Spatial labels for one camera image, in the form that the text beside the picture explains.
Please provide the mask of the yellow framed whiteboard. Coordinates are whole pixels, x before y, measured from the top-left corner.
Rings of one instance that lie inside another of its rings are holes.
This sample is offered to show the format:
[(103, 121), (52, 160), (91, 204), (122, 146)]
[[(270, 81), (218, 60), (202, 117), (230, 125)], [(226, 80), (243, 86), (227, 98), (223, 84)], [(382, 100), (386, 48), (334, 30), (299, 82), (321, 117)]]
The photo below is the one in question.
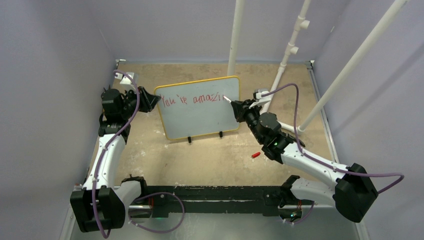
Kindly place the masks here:
[(161, 85), (154, 89), (165, 137), (180, 140), (238, 130), (231, 104), (240, 100), (241, 81), (233, 76)]

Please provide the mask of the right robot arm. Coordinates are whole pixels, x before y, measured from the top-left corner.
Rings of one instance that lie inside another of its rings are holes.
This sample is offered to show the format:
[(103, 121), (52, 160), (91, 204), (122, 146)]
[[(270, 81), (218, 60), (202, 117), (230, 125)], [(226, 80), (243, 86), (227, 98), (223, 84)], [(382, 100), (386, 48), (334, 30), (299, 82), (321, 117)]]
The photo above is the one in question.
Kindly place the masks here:
[(370, 174), (357, 163), (351, 166), (325, 159), (301, 148), (304, 144), (281, 130), (274, 113), (260, 114), (261, 107), (253, 99), (229, 102), (238, 123), (246, 123), (264, 155), (282, 165), (301, 170), (317, 179), (309, 181), (291, 176), (283, 185), (282, 203), (310, 200), (329, 205), (346, 219), (359, 223), (363, 220), (378, 191)]

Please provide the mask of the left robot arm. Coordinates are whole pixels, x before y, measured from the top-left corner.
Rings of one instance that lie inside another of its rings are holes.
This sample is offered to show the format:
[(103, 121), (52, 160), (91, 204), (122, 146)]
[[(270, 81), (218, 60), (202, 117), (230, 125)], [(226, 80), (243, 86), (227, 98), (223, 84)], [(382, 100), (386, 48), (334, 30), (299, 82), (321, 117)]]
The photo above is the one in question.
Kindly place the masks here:
[(149, 199), (147, 184), (141, 176), (130, 176), (114, 188), (116, 172), (130, 135), (131, 121), (137, 112), (149, 113), (160, 96), (144, 87), (121, 93), (105, 89), (101, 94), (103, 112), (99, 117), (98, 151), (90, 173), (80, 190), (72, 192), (70, 205), (81, 232), (103, 232), (120, 229), (128, 216), (129, 205)]

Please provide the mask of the red marker cap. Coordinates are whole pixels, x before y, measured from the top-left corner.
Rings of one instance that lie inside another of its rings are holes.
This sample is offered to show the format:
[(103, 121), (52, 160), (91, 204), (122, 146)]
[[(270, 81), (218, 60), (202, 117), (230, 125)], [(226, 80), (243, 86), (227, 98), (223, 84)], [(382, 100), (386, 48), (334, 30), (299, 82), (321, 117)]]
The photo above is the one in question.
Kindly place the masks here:
[(257, 158), (261, 153), (260, 152), (256, 152), (254, 154), (251, 155), (251, 158)]

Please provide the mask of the white vertical pole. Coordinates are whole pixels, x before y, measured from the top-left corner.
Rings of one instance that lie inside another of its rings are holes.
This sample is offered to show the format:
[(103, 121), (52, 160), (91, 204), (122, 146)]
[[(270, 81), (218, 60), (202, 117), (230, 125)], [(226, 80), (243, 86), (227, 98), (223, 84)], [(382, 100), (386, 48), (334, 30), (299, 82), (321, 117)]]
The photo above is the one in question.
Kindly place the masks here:
[(244, 14), (244, 7), (245, 7), (244, 0), (235, 1), (235, 9), (234, 9), (230, 49), (229, 49), (229, 58), (228, 58), (228, 65), (227, 65), (228, 76), (235, 75), (236, 58), (237, 58), (238, 44), (239, 44), (239, 38), (240, 38), (240, 32), (241, 32), (241, 24), (242, 24), (242, 19)]

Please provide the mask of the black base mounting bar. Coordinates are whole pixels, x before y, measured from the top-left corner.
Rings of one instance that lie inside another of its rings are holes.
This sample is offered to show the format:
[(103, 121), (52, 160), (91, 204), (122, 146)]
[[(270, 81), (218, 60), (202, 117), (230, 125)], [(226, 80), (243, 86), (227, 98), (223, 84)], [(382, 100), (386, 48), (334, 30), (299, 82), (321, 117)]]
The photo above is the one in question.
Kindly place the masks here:
[(167, 218), (170, 213), (260, 214), (278, 217), (283, 209), (309, 205), (296, 199), (282, 186), (201, 186), (149, 185), (140, 196), (126, 203), (127, 210), (138, 210), (136, 217)]

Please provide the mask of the white diagonal pole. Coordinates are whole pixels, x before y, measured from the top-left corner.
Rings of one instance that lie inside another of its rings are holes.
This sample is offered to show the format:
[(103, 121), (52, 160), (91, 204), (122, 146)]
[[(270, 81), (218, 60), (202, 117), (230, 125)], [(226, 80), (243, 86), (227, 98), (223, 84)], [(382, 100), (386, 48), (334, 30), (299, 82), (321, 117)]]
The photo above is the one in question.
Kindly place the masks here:
[(343, 69), (339, 72), (337, 77), (334, 79), (332, 84), (326, 90), (326, 92), (321, 96), (319, 101), (316, 103), (314, 108), (308, 114), (303, 123), (294, 129), (303, 133), (306, 128), (310, 125), (313, 118), (324, 108), (326, 103), (333, 97), (342, 83), (347, 79), (348, 75), (355, 69), (355, 67), (361, 62), (361, 60), (365, 57), (368, 51), (374, 46), (377, 40), (381, 37), (381, 35), (387, 30), (390, 24), (394, 21), (396, 16), (399, 14), (401, 9), (408, 3), (407, 0), (395, 0), (387, 9), (387, 11), (383, 14), (380, 20), (377, 22), (375, 27), (371, 30), (371, 32), (367, 35), (365, 40), (361, 43), (355, 53), (351, 56), (349, 61), (343, 67)]

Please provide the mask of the black handled pliers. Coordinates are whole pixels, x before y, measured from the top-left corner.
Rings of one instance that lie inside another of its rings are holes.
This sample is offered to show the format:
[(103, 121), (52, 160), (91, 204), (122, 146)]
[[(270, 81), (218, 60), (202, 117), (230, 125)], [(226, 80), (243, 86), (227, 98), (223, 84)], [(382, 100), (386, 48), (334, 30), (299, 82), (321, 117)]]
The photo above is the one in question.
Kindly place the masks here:
[(291, 143), (299, 144), (302, 148), (306, 147), (305, 143), (295, 135), (288, 134), (287, 137), (289, 138)]

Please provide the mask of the white PVC pipe frame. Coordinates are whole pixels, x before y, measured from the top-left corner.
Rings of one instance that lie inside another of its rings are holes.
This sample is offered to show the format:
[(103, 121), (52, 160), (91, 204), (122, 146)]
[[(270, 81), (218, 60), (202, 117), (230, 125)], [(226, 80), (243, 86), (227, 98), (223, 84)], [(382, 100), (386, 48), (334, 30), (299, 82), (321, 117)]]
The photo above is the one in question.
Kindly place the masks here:
[(285, 69), (287, 67), (289, 57), (291, 55), (296, 55), (299, 50), (299, 48), (296, 46), (296, 40), (298, 38), (299, 32), (301, 30), (306, 30), (309, 27), (310, 21), (306, 19), (306, 15), (307, 15), (311, 2), (312, 2), (311, 0), (303, 1), (302, 8), (300, 10), (300, 13), (297, 16), (297, 19), (293, 27), (293, 32), (291, 34), (289, 42), (286, 45), (284, 56), (279, 64), (279, 68), (277, 70), (276, 76), (271, 86), (271, 89), (270, 89), (271, 92), (277, 89), (280, 83), (280, 80), (282, 78), (282, 75), (285, 72)]

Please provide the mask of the aluminium front rail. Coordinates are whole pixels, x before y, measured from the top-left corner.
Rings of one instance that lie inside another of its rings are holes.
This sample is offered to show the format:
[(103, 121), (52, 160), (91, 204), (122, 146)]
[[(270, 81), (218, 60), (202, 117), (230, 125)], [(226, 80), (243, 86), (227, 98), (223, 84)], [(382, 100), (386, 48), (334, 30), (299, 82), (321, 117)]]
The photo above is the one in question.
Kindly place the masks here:
[(297, 176), (281, 186), (77, 186), (60, 238), (353, 240), (375, 200)]

